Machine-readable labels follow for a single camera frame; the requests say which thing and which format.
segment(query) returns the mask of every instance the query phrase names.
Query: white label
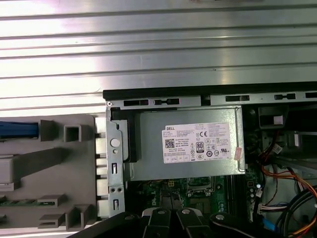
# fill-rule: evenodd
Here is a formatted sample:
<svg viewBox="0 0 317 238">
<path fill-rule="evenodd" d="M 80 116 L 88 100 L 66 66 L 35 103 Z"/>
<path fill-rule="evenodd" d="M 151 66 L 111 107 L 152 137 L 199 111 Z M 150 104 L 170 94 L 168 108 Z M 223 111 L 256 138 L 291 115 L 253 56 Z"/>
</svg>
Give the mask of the white label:
<svg viewBox="0 0 317 238">
<path fill-rule="evenodd" d="M 278 144 L 275 144 L 275 145 L 273 146 L 273 149 L 272 149 L 272 151 L 275 152 L 276 154 L 281 153 L 282 150 L 283 150 L 283 148 L 280 147 Z"/>
<path fill-rule="evenodd" d="M 165 164 L 231 159 L 228 123 L 167 125 L 162 142 Z"/>
</svg>

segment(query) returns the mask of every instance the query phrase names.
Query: screw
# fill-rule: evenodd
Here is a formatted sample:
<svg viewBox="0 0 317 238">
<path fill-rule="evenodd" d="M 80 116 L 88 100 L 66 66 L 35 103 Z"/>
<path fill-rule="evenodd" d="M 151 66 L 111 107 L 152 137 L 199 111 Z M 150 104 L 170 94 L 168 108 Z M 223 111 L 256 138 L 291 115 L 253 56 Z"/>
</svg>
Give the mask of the screw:
<svg viewBox="0 0 317 238">
<path fill-rule="evenodd" d="M 224 220 L 224 216 L 221 214 L 216 215 L 217 220 Z"/>
<path fill-rule="evenodd" d="M 183 213 L 183 214 L 189 214 L 190 211 L 189 211 L 188 209 L 184 209 L 184 210 L 182 211 L 182 213 Z"/>
<path fill-rule="evenodd" d="M 127 216 L 127 217 L 125 217 L 124 219 L 126 219 L 126 220 L 132 220 L 134 217 L 133 216 Z"/>
</svg>

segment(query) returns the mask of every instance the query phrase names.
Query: barcode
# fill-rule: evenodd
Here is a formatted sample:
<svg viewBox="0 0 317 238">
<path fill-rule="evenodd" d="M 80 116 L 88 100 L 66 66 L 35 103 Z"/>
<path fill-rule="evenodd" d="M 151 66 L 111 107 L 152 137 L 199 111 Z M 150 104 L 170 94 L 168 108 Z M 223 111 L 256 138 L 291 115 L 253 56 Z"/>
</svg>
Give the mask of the barcode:
<svg viewBox="0 0 317 238">
<path fill-rule="evenodd" d="M 165 140 L 165 148 L 175 148 L 174 139 L 166 139 Z"/>
</svg>

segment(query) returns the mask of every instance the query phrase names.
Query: green circuit board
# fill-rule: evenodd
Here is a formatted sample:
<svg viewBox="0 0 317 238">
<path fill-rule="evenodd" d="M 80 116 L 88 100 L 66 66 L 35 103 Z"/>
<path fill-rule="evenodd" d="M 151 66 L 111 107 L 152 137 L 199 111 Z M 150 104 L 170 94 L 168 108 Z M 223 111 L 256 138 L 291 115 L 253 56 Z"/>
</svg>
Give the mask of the green circuit board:
<svg viewBox="0 0 317 238">
<path fill-rule="evenodd" d="M 210 185 L 210 192 L 206 190 L 191 189 Z M 146 207 L 160 206 L 161 190 L 178 191 L 183 207 L 199 209 L 202 214 L 209 217 L 212 213 L 226 212 L 226 195 L 224 190 L 224 177 L 180 178 L 148 181 L 142 184 L 142 193 L 151 200 Z"/>
</svg>

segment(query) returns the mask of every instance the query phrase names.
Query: black wire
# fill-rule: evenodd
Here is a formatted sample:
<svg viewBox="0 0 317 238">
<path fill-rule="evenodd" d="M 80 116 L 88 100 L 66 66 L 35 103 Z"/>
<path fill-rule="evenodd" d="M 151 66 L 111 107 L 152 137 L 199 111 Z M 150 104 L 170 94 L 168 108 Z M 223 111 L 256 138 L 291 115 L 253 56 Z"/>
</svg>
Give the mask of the black wire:
<svg viewBox="0 0 317 238">
<path fill-rule="evenodd" d="M 301 200 L 300 202 L 298 202 L 296 205 L 294 205 L 291 210 L 288 210 L 285 216 L 285 220 L 284 220 L 284 225 L 283 225 L 283 234 L 284 236 L 288 235 L 288 226 L 289 226 L 289 222 L 292 218 L 293 213 L 303 204 L 305 204 L 306 202 L 308 202 L 309 200 L 313 199 L 314 196 L 312 194 L 309 194 L 308 196 L 306 196 L 305 199 Z"/>
<path fill-rule="evenodd" d="M 289 203 L 285 211 L 283 211 L 281 216 L 277 219 L 275 226 L 279 228 L 281 224 L 280 230 L 282 231 L 282 234 L 284 236 L 288 235 L 288 225 L 293 213 L 305 202 L 312 198 L 314 198 L 314 196 L 311 194 L 311 192 L 308 189 L 305 189 L 292 199 L 292 201 Z"/>
</svg>

